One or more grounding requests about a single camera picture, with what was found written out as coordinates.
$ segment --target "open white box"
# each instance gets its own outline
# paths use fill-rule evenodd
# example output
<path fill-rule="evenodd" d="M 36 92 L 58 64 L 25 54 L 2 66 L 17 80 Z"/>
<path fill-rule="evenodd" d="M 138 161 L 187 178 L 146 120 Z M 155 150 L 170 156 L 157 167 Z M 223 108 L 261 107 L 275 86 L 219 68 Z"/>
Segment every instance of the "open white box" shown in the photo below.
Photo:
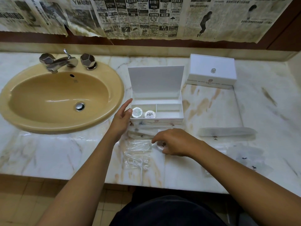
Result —
<path fill-rule="evenodd" d="M 134 125 L 171 127 L 183 121 L 181 83 L 184 66 L 128 67 L 132 84 L 131 108 L 152 110 L 156 118 L 131 118 Z"/>

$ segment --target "sink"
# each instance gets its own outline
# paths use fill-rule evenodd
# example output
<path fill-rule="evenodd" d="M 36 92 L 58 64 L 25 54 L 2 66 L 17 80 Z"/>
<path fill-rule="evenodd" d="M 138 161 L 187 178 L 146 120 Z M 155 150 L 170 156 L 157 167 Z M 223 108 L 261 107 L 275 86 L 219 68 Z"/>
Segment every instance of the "sink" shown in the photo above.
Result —
<path fill-rule="evenodd" d="M 112 116 L 124 97 L 119 75 L 98 62 L 95 70 L 81 64 L 58 73 L 37 64 L 13 77 L 0 94 L 0 113 L 11 124 L 34 133 L 70 133 Z"/>

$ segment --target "closed white box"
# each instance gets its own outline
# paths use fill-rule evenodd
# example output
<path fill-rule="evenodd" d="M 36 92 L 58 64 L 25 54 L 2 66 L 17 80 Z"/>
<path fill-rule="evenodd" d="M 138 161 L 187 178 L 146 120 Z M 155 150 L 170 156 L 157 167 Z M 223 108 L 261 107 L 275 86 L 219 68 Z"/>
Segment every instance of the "closed white box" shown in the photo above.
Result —
<path fill-rule="evenodd" d="M 173 127 L 184 118 L 181 83 L 184 66 L 128 67 L 132 84 L 131 108 L 143 110 L 140 118 L 131 117 L 134 125 Z M 144 118 L 152 110 L 156 118 Z"/>
<path fill-rule="evenodd" d="M 208 55 L 190 55 L 187 84 L 231 89 L 236 79 L 234 59 Z"/>

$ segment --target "sink drain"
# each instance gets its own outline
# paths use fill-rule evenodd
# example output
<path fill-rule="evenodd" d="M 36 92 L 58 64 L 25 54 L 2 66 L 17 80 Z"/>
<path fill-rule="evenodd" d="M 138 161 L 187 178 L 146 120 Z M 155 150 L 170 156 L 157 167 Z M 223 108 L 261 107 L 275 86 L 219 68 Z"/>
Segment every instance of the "sink drain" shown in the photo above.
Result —
<path fill-rule="evenodd" d="M 86 107 L 85 103 L 82 103 L 82 102 L 77 103 L 77 104 L 75 105 L 75 109 L 76 109 L 76 111 L 78 111 L 78 112 L 83 111 L 83 110 L 85 109 L 85 107 Z"/>

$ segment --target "forearm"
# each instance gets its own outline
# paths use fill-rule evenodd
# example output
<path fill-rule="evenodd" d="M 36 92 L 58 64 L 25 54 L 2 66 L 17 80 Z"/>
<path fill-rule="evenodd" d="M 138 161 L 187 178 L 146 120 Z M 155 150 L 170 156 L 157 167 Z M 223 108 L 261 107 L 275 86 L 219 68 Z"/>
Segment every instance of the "forearm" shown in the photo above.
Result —
<path fill-rule="evenodd" d="M 301 198 L 200 141 L 191 158 L 262 225 L 301 224 Z"/>
<path fill-rule="evenodd" d="M 92 225 L 114 144 L 115 137 L 107 132 L 37 225 Z"/>

